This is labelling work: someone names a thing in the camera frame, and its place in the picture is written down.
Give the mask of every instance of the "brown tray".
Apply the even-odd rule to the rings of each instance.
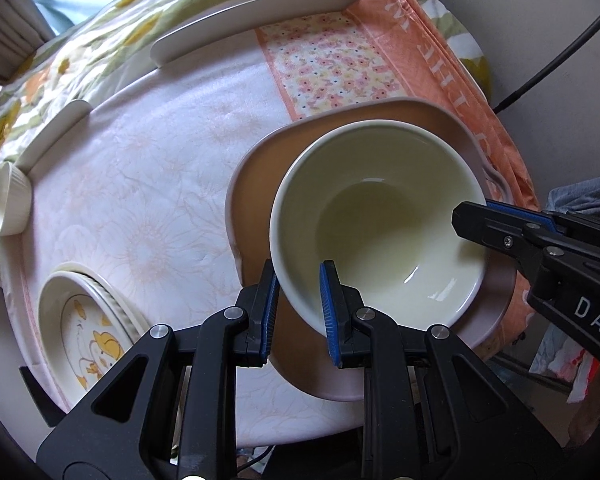
[[[276,130],[262,139],[238,165],[225,205],[226,228],[241,283],[256,283],[269,252],[269,221],[273,201],[287,170],[314,140],[355,121],[390,119],[416,124],[452,146],[469,165],[485,197],[511,203],[504,178],[484,156],[464,124],[442,108],[413,98],[387,99],[316,115]],[[488,180],[495,184],[491,191]],[[453,326],[471,348],[488,338],[509,306],[516,282],[513,260],[490,252],[480,290]],[[329,400],[363,398],[361,369],[333,366],[324,336],[302,320],[280,294],[270,356],[276,370],[300,390]]]

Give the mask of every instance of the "gray curtain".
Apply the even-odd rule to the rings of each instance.
[[[0,0],[0,83],[54,36],[33,0]]]

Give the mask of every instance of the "thin black wire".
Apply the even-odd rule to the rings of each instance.
[[[565,48],[551,63],[545,66],[540,72],[533,76],[529,81],[524,83],[518,90],[513,92],[509,97],[504,99],[499,105],[497,105],[493,111],[499,114],[501,111],[509,108],[513,103],[520,99],[524,94],[529,92],[534,86],[545,79],[551,72],[557,69],[565,61],[567,61],[573,54],[575,54],[587,41],[589,41],[596,33],[600,30],[600,15],[596,21],[591,23],[587,30],[585,30],[577,40],[571,43]]]
[[[256,458],[249,460],[247,463],[242,464],[237,472],[239,473],[240,471],[244,471],[247,468],[250,468],[253,464],[258,463],[260,460],[262,460],[264,457],[266,457],[269,453],[271,453],[271,450],[273,449],[273,446],[269,446],[267,447],[267,449],[264,450],[263,453],[261,453],[260,455],[258,455]]]

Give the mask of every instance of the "white wall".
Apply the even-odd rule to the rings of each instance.
[[[492,104],[519,88],[599,15],[600,0],[441,0],[482,47]],[[600,33],[499,115],[541,204],[556,186],[600,176]]]
[[[33,460],[50,433],[22,380],[24,360],[11,330],[0,289],[0,420],[13,439]]]

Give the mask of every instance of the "metal bolt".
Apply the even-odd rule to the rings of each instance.
[[[564,256],[564,251],[560,247],[549,246],[546,248],[549,256]]]
[[[230,306],[224,311],[224,317],[227,319],[238,319],[242,317],[242,309],[239,306]]]
[[[356,310],[356,317],[362,321],[369,321],[376,317],[376,311],[368,306],[364,306]]]
[[[449,329],[444,325],[436,325],[431,329],[431,335],[436,339],[446,339],[449,337]]]
[[[149,330],[149,335],[154,339],[160,339],[169,333],[169,327],[166,325],[153,325]]]

